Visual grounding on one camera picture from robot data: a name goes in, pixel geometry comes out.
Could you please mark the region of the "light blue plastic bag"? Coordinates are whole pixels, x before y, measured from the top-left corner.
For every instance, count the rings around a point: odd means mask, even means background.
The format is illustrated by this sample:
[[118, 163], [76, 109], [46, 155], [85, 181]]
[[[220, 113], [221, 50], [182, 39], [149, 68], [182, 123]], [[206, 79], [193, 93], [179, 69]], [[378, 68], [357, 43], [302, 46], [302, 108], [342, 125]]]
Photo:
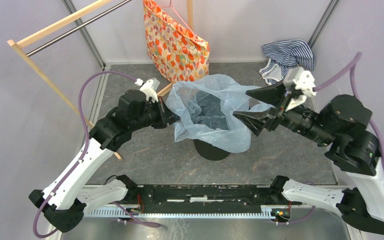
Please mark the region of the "light blue plastic bag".
[[173, 84], [166, 105], [180, 118], [174, 123], [174, 141], [200, 140], [230, 153], [246, 152], [252, 132], [233, 113], [271, 108], [262, 101], [250, 106], [251, 97], [246, 91], [255, 89], [225, 74]]

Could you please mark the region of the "black plastic trash bin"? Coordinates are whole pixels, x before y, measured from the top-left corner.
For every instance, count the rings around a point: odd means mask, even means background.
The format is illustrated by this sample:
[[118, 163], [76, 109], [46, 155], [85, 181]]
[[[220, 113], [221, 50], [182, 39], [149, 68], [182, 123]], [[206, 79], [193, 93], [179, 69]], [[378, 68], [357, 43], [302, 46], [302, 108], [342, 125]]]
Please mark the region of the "black plastic trash bin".
[[[225, 114], [221, 110], [221, 100], [204, 91], [199, 91], [195, 95], [197, 112], [191, 115], [194, 124], [201, 124], [212, 130], [228, 130], [228, 124]], [[220, 161], [230, 155], [228, 151], [213, 146], [205, 141], [195, 139], [193, 141], [198, 154], [210, 161]]]

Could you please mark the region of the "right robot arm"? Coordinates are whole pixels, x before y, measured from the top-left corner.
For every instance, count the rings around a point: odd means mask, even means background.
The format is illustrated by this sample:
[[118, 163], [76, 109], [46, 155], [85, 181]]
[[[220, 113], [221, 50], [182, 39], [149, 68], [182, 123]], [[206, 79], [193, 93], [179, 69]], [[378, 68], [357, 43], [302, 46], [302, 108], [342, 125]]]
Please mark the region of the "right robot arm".
[[301, 202], [325, 209], [348, 225], [384, 235], [384, 167], [379, 139], [367, 130], [372, 112], [349, 94], [337, 95], [320, 112], [302, 104], [289, 108], [304, 95], [282, 83], [251, 89], [246, 94], [270, 108], [263, 112], [235, 111], [233, 115], [255, 135], [283, 126], [320, 147], [325, 156], [354, 183], [354, 188], [332, 190], [278, 175], [269, 189], [275, 204]]

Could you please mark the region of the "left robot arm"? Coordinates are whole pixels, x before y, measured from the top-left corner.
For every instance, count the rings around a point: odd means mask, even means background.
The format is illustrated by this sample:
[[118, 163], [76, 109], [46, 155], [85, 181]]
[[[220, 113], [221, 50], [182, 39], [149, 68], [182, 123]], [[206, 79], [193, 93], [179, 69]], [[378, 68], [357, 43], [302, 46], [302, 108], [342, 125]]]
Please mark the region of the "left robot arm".
[[119, 97], [118, 105], [86, 133], [82, 149], [58, 178], [43, 190], [33, 190], [28, 198], [62, 233], [71, 231], [86, 214], [104, 205], [118, 201], [133, 203], [137, 190], [127, 184], [125, 177], [117, 177], [89, 192], [81, 191], [95, 171], [131, 140], [135, 131], [147, 127], [164, 129], [179, 120], [154, 90], [126, 91]]

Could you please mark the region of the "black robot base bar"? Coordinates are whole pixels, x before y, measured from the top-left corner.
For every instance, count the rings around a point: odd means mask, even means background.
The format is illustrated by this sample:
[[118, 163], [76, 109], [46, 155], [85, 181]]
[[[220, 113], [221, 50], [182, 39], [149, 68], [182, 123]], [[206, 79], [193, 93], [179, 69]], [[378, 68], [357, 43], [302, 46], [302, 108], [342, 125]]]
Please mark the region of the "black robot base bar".
[[140, 206], [144, 214], [243, 214], [300, 202], [290, 202], [266, 185], [145, 184], [130, 188], [118, 204]]

